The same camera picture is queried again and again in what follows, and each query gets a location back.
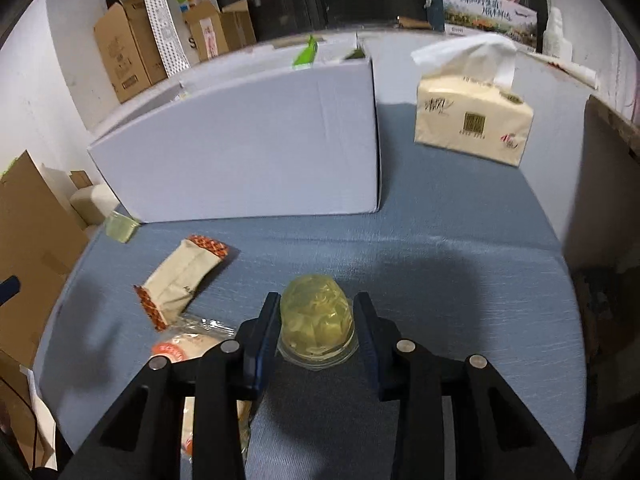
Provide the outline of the white cardboard snack box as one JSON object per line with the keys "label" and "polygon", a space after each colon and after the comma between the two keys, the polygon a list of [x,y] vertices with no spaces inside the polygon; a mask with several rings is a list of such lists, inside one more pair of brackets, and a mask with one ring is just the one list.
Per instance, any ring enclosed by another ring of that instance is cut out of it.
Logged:
{"label": "white cardboard snack box", "polygon": [[89,153],[145,223],[370,214],[380,203],[372,62],[358,54],[200,84]]}

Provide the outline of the cream sofa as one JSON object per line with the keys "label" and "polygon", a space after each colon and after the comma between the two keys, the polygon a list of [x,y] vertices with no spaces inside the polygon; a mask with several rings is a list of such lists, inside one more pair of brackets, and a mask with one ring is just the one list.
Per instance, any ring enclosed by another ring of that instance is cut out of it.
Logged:
{"label": "cream sofa", "polygon": [[40,164],[38,170],[60,205],[88,238],[96,234],[98,227],[119,205],[105,183],[89,183],[78,188],[72,176],[62,170],[45,164]]}

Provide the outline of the yellow green jelly cup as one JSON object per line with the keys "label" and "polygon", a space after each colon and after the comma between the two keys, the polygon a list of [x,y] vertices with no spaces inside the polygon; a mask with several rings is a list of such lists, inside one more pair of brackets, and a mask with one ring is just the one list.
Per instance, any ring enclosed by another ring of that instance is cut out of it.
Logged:
{"label": "yellow green jelly cup", "polygon": [[352,302],[329,275],[306,274],[288,283],[280,298],[278,349],[306,370],[340,365],[356,352]]}

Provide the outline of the beige tissue pack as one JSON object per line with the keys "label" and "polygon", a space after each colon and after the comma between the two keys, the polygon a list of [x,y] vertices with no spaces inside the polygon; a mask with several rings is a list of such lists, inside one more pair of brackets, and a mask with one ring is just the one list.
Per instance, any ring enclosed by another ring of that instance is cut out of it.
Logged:
{"label": "beige tissue pack", "polygon": [[518,48],[497,34],[458,37],[415,50],[414,140],[517,167],[533,109],[512,92]]}

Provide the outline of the beige cracker packet red ends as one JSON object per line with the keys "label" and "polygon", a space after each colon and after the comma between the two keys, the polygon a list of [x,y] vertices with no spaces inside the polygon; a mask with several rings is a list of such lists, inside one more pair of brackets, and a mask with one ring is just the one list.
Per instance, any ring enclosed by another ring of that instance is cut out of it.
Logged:
{"label": "beige cracker packet red ends", "polygon": [[134,285],[141,307],[161,332],[174,325],[207,274],[229,255],[229,247],[203,235],[184,238],[142,285]]}

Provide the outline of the printed landscape carton box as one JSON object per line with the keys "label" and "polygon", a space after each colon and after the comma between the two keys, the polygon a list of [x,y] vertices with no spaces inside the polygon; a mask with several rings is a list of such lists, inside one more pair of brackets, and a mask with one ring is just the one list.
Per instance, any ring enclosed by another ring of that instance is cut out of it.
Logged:
{"label": "printed landscape carton box", "polygon": [[508,37],[527,51],[537,50],[538,20],[534,10],[509,0],[425,0],[432,29],[447,35],[492,32]]}

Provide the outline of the brown cardboard boxes on floor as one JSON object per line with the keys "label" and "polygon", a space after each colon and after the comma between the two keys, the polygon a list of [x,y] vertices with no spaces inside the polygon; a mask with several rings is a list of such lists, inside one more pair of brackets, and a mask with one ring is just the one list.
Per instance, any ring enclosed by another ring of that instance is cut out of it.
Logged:
{"label": "brown cardboard boxes on floor", "polygon": [[28,153],[1,177],[1,401],[28,466],[51,451],[37,432],[27,371],[52,308],[88,237]]}

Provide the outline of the small open cardboard box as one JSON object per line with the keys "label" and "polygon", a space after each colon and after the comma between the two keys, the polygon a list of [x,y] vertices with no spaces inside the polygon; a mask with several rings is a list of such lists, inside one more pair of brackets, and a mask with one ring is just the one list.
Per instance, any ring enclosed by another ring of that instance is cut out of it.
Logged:
{"label": "small open cardboard box", "polygon": [[208,0],[202,1],[186,11],[183,18],[200,62],[256,44],[247,0],[231,3],[222,10]]}

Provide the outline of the tall brown cardboard box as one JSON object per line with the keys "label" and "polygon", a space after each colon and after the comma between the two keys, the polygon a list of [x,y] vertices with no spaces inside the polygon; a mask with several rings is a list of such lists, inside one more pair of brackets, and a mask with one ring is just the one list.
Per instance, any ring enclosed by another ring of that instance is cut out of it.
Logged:
{"label": "tall brown cardboard box", "polygon": [[93,27],[96,45],[119,102],[167,78],[144,0],[119,0]]}

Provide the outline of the white dotted paper bag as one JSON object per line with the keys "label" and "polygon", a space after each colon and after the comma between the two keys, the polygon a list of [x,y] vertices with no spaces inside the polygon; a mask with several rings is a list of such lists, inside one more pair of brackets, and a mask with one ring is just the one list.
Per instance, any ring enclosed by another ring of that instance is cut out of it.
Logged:
{"label": "white dotted paper bag", "polygon": [[200,62],[184,14],[203,1],[219,9],[217,0],[144,0],[157,50],[168,77]]}

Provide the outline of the small green snack packet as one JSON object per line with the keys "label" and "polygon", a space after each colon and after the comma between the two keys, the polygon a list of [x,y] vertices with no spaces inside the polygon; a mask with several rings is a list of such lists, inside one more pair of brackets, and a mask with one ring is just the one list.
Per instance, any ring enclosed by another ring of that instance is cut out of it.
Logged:
{"label": "small green snack packet", "polygon": [[130,238],[134,236],[140,223],[136,219],[121,214],[117,210],[114,210],[105,219],[104,232],[108,237],[116,242],[127,244]]}

